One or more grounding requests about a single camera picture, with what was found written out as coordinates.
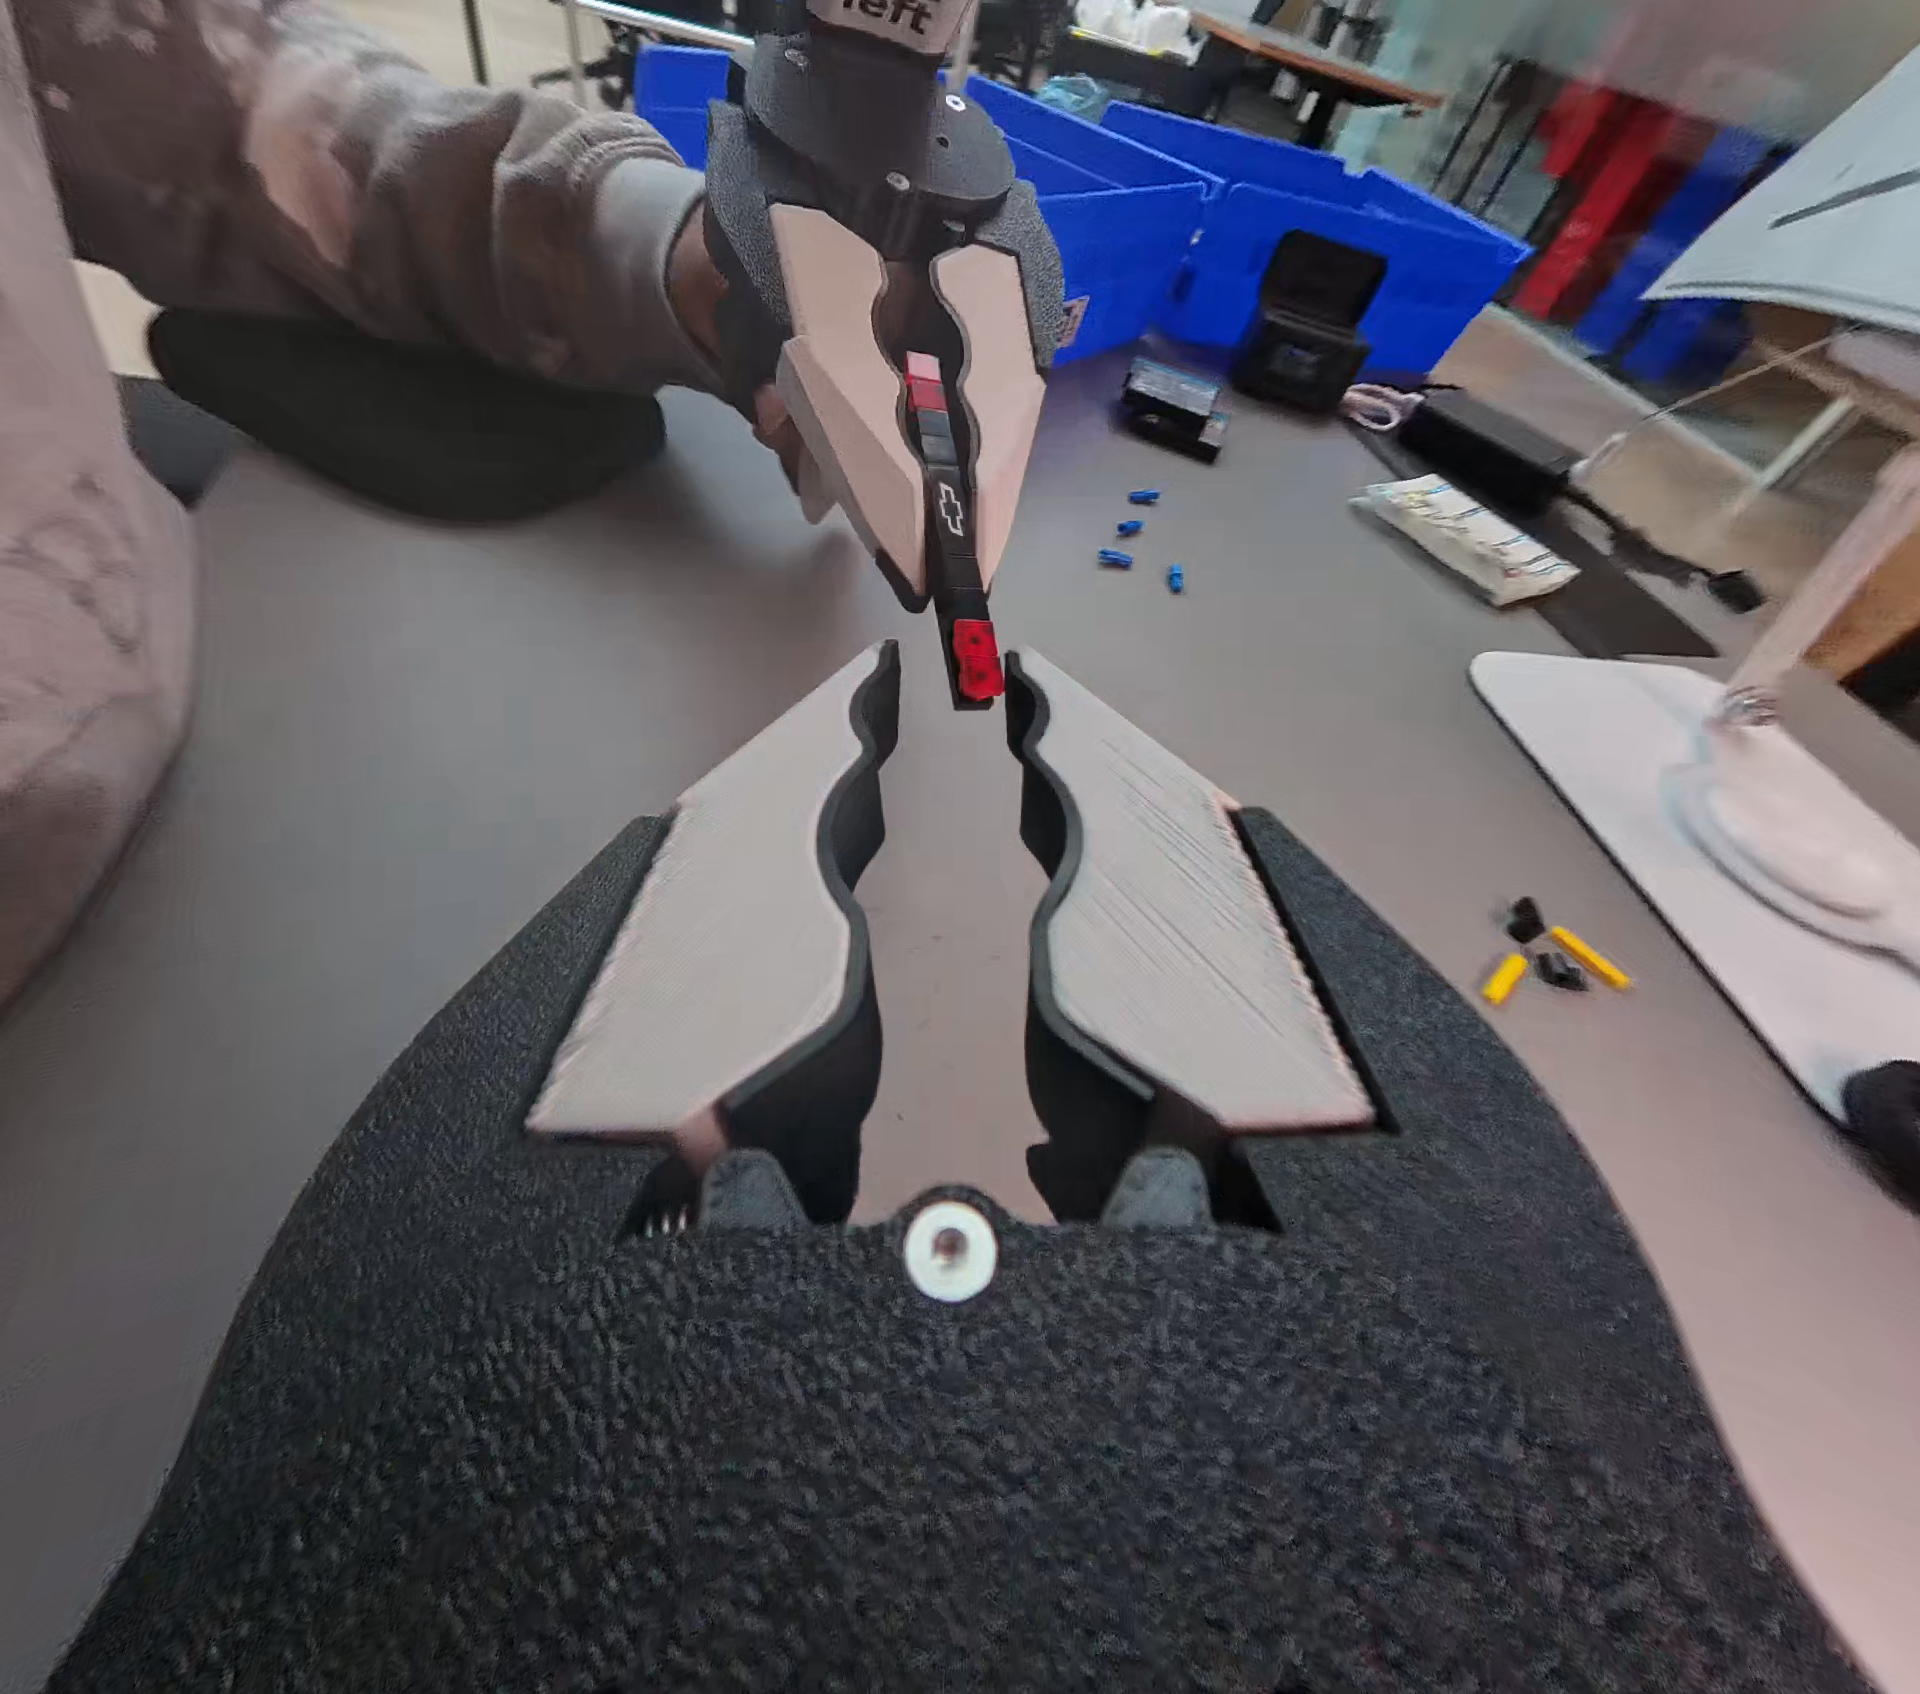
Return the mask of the person's left hand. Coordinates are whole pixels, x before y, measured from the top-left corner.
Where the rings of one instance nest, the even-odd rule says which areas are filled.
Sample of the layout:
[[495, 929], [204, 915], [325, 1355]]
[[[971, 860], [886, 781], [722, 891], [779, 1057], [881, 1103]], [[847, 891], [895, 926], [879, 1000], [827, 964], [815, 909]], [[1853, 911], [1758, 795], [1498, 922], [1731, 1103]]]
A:
[[769, 377], [755, 383], [754, 399], [741, 398], [744, 377], [732, 361], [732, 342], [722, 320], [732, 313], [725, 303], [729, 280], [716, 265], [707, 246], [707, 208], [701, 202], [681, 223], [672, 244], [667, 265], [667, 298], [685, 336], [703, 357], [705, 369], [722, 390], [722, 399], [741, 410], [754, 427], [760, 447], [779, 464], [789, 492], [799, 500], [810, 525], [825, 521], [832, 500], [821, 479], [799, 425], [795, 423], [782, 391]]

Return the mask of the blue plastic bin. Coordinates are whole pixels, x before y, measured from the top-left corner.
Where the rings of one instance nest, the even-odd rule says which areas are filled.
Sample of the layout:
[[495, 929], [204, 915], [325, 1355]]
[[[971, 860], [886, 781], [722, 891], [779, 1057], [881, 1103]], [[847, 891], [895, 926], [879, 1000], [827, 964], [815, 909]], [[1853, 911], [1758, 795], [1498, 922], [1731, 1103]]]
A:
[[[633, 104], [681, 158], [705, 163], [707, 107], [722, 97], [722, 50], [651, 44], [635, 58]], [[1036, 190], [1064, 271], [1064, 363], [1132, 346], [1202, 221], [1195, 171], [1038, 97], [971, 76], [968, 97], [992, 116], [1015, 173]]]
[[1232, 349], [1275, 244], [1306, 231], [1384, 262], [1359, 332], [1376, 365], [1424, 377], [1528, 260], [1526, 243], [1324, 150], [1130, 102], [1109, 104], [1100, 125], [1202, 177], [1202, 216], [1156, 316], [1164, 337], [1187, 346]]

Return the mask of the flat black box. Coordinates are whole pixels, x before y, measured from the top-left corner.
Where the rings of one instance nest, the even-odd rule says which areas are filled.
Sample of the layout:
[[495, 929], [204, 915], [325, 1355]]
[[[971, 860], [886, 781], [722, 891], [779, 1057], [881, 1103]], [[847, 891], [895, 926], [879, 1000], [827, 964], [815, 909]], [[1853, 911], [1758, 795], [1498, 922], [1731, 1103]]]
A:
[[1149, 357], [1132, 361], [1118, 415], [1139, 438], [1206, 464], [1217, 461], [1230, 427], [1219, 379]]

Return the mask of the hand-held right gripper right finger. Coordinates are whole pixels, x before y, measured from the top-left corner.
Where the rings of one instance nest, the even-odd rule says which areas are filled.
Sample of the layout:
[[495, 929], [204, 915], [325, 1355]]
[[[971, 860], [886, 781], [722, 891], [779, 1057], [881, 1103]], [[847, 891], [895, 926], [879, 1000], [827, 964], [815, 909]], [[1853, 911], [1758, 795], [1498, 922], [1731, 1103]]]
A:
[[1214, 1136], [1374, 1127], [1240, 802], [1042, 652], [1012, 651], [1004, 677], [1019, 839], [1045, 877], [1030, 1022]]

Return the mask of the black brick beam red pins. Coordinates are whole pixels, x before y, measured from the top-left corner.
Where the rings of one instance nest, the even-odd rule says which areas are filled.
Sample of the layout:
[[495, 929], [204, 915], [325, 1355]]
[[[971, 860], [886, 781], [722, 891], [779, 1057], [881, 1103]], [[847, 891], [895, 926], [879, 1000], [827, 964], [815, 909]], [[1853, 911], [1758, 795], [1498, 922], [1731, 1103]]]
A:
[[975, 556], [970, 431], [936, 357], [904, 353], [904, 431], [924, 484], [924, 589], [957, 712], [989, 712], [1004, 670]]

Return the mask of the white desk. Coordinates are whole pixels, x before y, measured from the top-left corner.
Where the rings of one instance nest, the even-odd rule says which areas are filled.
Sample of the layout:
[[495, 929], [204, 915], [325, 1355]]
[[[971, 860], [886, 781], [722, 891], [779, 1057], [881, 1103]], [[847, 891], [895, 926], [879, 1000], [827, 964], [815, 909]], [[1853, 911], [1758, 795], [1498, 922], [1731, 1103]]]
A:
[[[1234, 412], [1217, 464], [1167, 458], [1107, 427], [1116, 377], [1052, 381], [1000, 634], [1270, 809], [1461, 993], [1517, 895], [1631, 975], [1530, 986], [1490, 1022], [1636, 1231], [1803, 1584], [1875, 1682], [1915, 1690], [1915, 1216], [1469, 682], [1481, 651], [1568, 643], [1362, 521], [1377, 463], [1346, 431]], [[81, 1624], [262, 1248], [392, 1057], [629, 818], [887, 634], [901, 743], [860, 881], [886, 1054], [854, 1216], [971, 1184], [1048, 1220], [1021, 1051], [1042, 877], [1000, 719], [947, 707], [931, 623], [843, 524], [802, 525], [732, 410], [663, 404], [663, 458], [515, 530], [418, 527], [253, 452], [199, 506], [187, 747], [4, 1022], [4, 1690], [39, 1690]]]

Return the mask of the white booklet stand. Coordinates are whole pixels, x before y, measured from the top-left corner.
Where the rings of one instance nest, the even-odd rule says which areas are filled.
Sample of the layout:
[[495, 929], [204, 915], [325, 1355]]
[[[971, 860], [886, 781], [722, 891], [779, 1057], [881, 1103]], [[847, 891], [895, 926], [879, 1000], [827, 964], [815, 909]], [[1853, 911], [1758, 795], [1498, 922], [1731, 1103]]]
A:
[[1915, 1175], [1918, 852], [1784, 724], [1793, 670], [1915, 530], [1915, 441], [1727, 681], [1485, 652], [1475, 695], [1768, 1057]]

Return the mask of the black power adapter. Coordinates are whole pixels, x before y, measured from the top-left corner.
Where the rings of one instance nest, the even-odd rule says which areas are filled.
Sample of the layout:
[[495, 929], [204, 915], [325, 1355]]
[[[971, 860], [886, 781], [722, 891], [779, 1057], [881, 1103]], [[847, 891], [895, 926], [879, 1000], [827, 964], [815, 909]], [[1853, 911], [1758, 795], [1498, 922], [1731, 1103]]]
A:
[[1581, 467], [1546, 433], [1451, 385], [1419, 394], [1395, 435], [1410, 457], [1512, 521], [1550, 509]]

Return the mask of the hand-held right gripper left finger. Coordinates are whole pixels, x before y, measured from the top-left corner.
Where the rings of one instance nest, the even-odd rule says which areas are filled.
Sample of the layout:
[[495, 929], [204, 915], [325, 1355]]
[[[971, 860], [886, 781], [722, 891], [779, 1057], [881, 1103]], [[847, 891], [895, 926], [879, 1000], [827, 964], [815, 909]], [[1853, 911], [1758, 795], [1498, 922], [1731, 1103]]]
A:
[[832, 672], [663, 818], [527, 1110], [548, 1141], [856, 1170], [881, 1025], [856, 883], [886, 843], [893, 639]]

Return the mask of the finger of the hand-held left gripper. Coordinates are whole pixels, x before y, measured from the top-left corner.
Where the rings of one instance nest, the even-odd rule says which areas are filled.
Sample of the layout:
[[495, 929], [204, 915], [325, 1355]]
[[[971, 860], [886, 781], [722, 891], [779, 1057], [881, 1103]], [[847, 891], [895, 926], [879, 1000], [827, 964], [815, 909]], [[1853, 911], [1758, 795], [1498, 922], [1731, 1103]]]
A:
[[936, 255], [928, 277], [961, 336], [959, 404], [971, 438], [973, 558], [983, 584], [992, 587], [1042, 408], [1042, 372], [1012, 255], [959, 246]]
[[774, 367], [802, 458], [807, 521], [838, 508], [897, 602], [924, 612], [924, 476], [901, 427], [903, 379], [877, 337], [887, 274], [877, 251], [819, 210], [779, 202], [771, 231], [789, 330]]

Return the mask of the open black case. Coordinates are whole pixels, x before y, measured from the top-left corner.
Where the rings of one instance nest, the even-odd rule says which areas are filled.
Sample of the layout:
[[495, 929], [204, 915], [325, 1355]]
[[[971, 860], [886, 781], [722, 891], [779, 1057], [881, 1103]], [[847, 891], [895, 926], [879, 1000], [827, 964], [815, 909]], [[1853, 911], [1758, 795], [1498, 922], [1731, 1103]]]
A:
[[1336, 415], [1374, 353], [1361, 323], [1387, 273], [1379, 253], [1285, 231], [1260, 273], [1228, 386], [1280, 410]]

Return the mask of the white printed packet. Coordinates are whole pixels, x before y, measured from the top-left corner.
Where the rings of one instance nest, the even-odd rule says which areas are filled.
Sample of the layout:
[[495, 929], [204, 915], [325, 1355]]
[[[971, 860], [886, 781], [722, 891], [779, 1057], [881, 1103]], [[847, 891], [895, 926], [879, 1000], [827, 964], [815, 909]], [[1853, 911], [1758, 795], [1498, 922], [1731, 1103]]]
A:
[[1581, 572], [1434, 473], [1368, 484], [1350, 500], [1350, 508], [1410, 543], [1497, 609], [1548, 600], [1566, 593]]

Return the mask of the person's left forearm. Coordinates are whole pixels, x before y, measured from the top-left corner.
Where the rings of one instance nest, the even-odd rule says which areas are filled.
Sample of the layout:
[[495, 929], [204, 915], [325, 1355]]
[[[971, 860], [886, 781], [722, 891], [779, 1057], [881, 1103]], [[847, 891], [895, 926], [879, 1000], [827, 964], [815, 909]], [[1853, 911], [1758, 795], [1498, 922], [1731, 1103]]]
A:
[[443, 84], [318, 0], [104, 0], [53, 36], [32, 78], [67, 229], [158, 307], [716, 390], [664, 280], [703, 179], [645, 123]]

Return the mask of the white instruction booklet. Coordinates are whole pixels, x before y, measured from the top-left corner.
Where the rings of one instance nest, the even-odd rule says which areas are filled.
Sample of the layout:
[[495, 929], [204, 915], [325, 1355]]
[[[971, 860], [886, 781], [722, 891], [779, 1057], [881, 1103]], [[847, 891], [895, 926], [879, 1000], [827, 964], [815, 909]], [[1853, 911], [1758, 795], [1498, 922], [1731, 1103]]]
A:
[[1720, 212], [1643, 289], [1918, 336], [1918, 54]]

